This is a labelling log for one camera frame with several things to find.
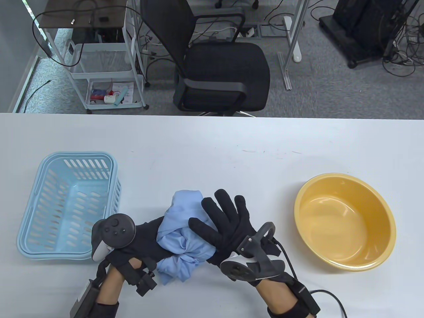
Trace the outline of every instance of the wall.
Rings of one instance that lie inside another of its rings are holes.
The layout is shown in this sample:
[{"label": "wall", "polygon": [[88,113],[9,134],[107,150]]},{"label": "wall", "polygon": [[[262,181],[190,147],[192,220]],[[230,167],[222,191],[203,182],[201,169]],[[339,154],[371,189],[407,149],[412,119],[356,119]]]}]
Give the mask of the wall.
[{"label": "wall", "polygon": [[0,112],[10,106],[36,43],[31,31],[32,19],[21,0],[0,0]]}]

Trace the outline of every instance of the light blue plastic basket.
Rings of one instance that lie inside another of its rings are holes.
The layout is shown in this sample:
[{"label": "light blue plastic basket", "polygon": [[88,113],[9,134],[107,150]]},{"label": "light blue plastic basket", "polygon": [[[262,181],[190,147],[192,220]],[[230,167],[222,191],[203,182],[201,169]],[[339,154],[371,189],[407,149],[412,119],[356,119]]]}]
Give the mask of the light blue plastic basket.
[{"label": "light blue plastic basket", "polygon": [[91,228],[117,213],[121,184],[108,153],[53,153],[38,168],[17,237],[31,259],[88,259]]}]

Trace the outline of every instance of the floor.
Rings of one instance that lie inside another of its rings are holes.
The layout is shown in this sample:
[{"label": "floor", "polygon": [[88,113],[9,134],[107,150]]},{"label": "floor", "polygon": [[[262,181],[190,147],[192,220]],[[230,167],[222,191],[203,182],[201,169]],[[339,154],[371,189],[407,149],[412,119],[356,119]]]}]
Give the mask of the floor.
[{"label": "floor", "polygon": [[[231,0],[224,0],[229,6]],[[237,5],[245,8],[246,21],[260,21],[276,7],[277,0],[261,1],[259,9],[251,9],[251,2],[240,0]],[[335,7],[337,1],[325,0],[326,6]],[[274,11],[294,13],[290,0]],[[213,0],[207,5],[213,7]],[[299,36],[302,52],[300,63],[292,62],[289,74],[293,90],[286,91],[282,80],[277,52],[287,52],[286,38],[250,39],[257,43],[265,53],[270,70],[271,86],[267,105],[264,110],[254,113],[260,117],[313,117],[313,118],[380,118],[380,119],[424,119],[424,69],[418,67],[409,77],[399,78],[387,73],[381,61],[362,65],[354,70],[346,66],[346,60],[322,32],[309,14]],[[331,14],[327,8],[318,8],[316,17]],[[273,20],[281,23],[281,16]],[[57,36],[60,46],[64,34]],[[163,48],[154,51],[160,55]],[[394,66],[391,70],[408,73],[408,67]],[[113,111],[93,111],[94,114],[150,114],[150,115],[187,115],[172,103],[174,92],[174,66],[168,61],[158,61],[148,71],[151,86],[145,90],[149,110],[122,109]],[[65,71],[49,59],[41,59],[30,81],[20,112],[29,95],[47,80],[51,83],[40,89],[29,101],[26,112],[84,114],[77,94],[72,88]],[[84,80],[78,83],[85,95],[87,85]]]}]

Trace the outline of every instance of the black glove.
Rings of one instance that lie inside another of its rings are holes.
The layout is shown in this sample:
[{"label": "black glove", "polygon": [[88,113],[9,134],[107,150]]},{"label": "black glove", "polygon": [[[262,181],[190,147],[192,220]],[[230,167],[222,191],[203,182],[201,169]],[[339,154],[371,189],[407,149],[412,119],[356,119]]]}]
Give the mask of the black glove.
[{"label": "black glove", "polygon": [[[141,260],[143,262],[142,269],[147,267],[149,271],[153,271],[157,262],[173,255],[156,242],[158,228],[162,220],[163,216],[148,223],[137,225],[133,241],[126,247],[115,249],[106,256],[106,260],[119,270],[126,279],[126,274],[123,271],[125,268],[129,269],[128,261],[131,258],[135,257]],[[138,271],[138,273],[141,276],[144,274],[142,271]]]},{"label": "black glove", "polygon": [[[250,224],[249,211],[246,208],[244,197],[237,195],[234,198],[237,209],[225,190],[216,191],[215,198],[221,209],[212,198],[204,198],[202,207],[215,224],[218,232],[197,218],[190,218],[188,225],[198,236],[216,247],[215,254],[208,259],[208,262],[219,267],[231,252],[236,251],[246,236],[253,236],[256,231]],[[267,255],[279,256],[281,253],[274,243],[265,238],[262,238],[261,246]]]}]

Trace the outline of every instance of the chair armrest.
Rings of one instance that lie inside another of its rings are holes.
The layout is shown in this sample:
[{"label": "chair armrest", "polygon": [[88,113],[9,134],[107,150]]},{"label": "chair armrest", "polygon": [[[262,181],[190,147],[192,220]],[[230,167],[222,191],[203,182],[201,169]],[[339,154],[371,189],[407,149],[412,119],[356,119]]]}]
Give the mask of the chair armrest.
[{"label": "chair armrest", "polygon": [[232,39],[232,42],[235,42],[238,34],[240,33],[240,28],[244,25],[244,22],[246,21],[243,8],[234,7],[234,8],[224,8],[224,9],[204,10],[204,11],[197,12],[196,15],[194,16],[194,19],[197,22],[198,19],[202,19],[202,18],[216,18],[217,20],[221,17],[240,17],[241,18],[241,21],[239,25],[237,26],[236,33],[234,34],[234,37]]}]

